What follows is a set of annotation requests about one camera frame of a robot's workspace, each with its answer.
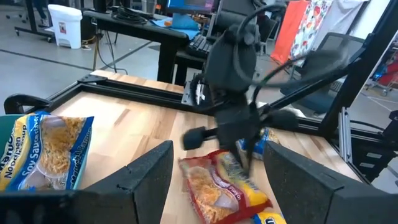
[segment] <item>computer monitor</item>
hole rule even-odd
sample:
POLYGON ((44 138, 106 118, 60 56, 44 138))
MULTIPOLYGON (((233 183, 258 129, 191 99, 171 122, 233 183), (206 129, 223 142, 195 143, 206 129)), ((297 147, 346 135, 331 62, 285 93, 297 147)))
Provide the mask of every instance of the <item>computer monitor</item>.
POLYGON ((184 14, 209 14, 216 0, 167 0, 167 12, 184 14))

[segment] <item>orange fabric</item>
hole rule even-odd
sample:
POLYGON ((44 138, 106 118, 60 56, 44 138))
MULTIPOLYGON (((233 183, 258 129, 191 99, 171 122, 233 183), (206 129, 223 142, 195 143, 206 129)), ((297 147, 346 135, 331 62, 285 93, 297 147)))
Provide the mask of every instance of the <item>orange fabric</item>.
POLYGON ((274 51, 271 58, 279 63, 285 63, 289 59, 290 49, 294 38, 297 34, 297 29, 301 23, 305 9, 307 8, 308 0, 291 1, 287 6, 284 22, 280 28, 278 38, 275 43, 274 51))

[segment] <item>butcher block tabletop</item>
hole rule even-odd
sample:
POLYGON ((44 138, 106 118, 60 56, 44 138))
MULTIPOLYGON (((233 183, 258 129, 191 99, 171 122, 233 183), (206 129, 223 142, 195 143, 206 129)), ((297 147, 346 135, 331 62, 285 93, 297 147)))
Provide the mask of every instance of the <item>butcher block tabletop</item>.
MULTIPOLYGON (((177 93, 183 92, 182 86, 134 76, 100 70, 92 74, 120 82, 177 93)), ((204 156, 217 150, 216 140, 207 141, 203 147, 193 151, 184 151, 180 142, 182 134, 188 129, 200 126, 214 128, 213 117, 87 92, 77 94, 52 114, 95 117, 87 165, 81 180, 82 189, 129 164, 164 140, 172 140, 174 142, 173 174, 161 224, 199 223, 199 219, 191 208, 188 193, 183 187, 177 160, 185 157, 204 156)), ((324 138, 276 129, 274 132, 281 145, 339 173, 359 180, 324 138)), ((280 213, 277 200, 268 183, 264 164, 261 161, 254 161, 252 173, 253 181, 260 190, 267 194, 274 205, 274 208, 268 209, 280 213)), ((246 220, 241 223, 250 223, 250 221, 246 220)))

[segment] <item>keyboard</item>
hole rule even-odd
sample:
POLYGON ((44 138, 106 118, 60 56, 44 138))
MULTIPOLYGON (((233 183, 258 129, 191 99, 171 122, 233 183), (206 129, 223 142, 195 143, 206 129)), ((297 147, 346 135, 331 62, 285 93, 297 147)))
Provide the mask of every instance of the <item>keyboard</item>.
POLYGON ((205 36, 196 35, 187 47, 187 54, 207 59, 212 45, 213 43, 209 42, 205 36))

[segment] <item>yellow label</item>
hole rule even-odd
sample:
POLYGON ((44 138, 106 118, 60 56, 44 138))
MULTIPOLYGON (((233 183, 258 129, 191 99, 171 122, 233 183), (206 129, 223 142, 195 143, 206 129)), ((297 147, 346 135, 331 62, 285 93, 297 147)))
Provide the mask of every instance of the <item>yellow label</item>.
POLYGON ((0 162, 0 190, 5 190, 19 173, 29 154, 30 139, 27 127, 29 116, 20 117, 14 125, 0 162))
POLYGON ((253 219, 255 224, 258 223, 256 220, 260 220, 261 224, 286 224, 282 215, 274 212, 260 212, 253 219))
POLYGON ((260 205, 268 200, 267 195, 261 192, 257 186, 242 172, 240 164, 228 152, 220 153, 218 156, 218 173, 220 176, 233 183, 241 189, 247 198, 248 207, 260 205))

